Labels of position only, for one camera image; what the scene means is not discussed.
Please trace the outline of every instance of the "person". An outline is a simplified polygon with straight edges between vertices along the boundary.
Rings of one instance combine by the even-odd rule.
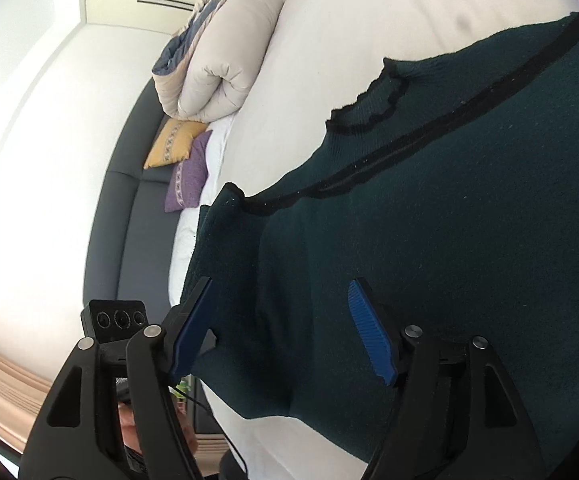
[[[189,450],[192,454],[198,451],[198,438],[194,432],[191,422],[188,420],[185,410],[185,404],[179,402],[178,399],[172,395],[174,405],[176,406],[176,414],[178,422],[182,429],[182,434],[185,436]],[[123,442],[125,446],[133,451],[141,454],[140,442],[138,441],[138,434],[136,433],[136,423],[134,421],[134,410],[128,404],[123,402],[118,403],[118,416],[120,419],[120,431],[123,435]]]

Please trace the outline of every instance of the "dark green sweater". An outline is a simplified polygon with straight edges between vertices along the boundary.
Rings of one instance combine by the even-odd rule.
[[[303,166],[203,209],[183,300],[201,276],[218,345],[194,374],[240,415],[370,459],[394,392],[349,315],[363,276],[408,322],[492,342],[553,468],[579,438],[579,14],[385,59]]]

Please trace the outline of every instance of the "cable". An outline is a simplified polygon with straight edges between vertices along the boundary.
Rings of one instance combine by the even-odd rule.
[[[240,451],[238,450],[238,448],[236,446],[234,446],[234,443],[231,441],[231,439],[227,436],[227,434],[224,432],[223,427],[218,423],[218,421],[216,420],[216,417],[214,416],[214,413],[212,412],[211,408],[206,406],[205,404],[203,404],[202,402],[200,402],[199,400],[194,399],[194,397],[186,394],[185,392],[182,392],[178,389],[177,386],[172,386],[172,388],[174,390],[176,390],[179,394],[181,394],[183,397],[185,397],[188,400],[191,400],[191,402],[193,402],[195,405],[201,407],[203,410],[205,410],[207,412],[207,415],[209,415],[212,420],[216,423],[216,425],[218,426],[218,428],[220,428],[220,431],[223,432],[224,437],[226,438],[227,442],[229,442],[229,444],[234,448],[234,451],[236,451],[236,454],[238,455],[238,458],[240,458],[240,460],[242,461],[242,465],[245,468],[245,476],[247,476],[247,478],[249,478],[249,469],[247,468],[247,462],[245,462],[245,459],[242,457],[242,455],[240,454]]]

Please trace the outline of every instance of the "cabinet door handle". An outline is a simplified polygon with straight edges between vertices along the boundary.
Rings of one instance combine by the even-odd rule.
[[[160,5],[163,7],[172,7],[172,9],[194,10],[194,4],[181,2],[179,0],[136,0],[139,4]]]

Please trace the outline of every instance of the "comforter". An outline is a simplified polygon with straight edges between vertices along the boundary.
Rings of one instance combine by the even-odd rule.
[[[281,7],[282,0],[198,0],[152,69],[163,111],[209,124],[239,109]]]

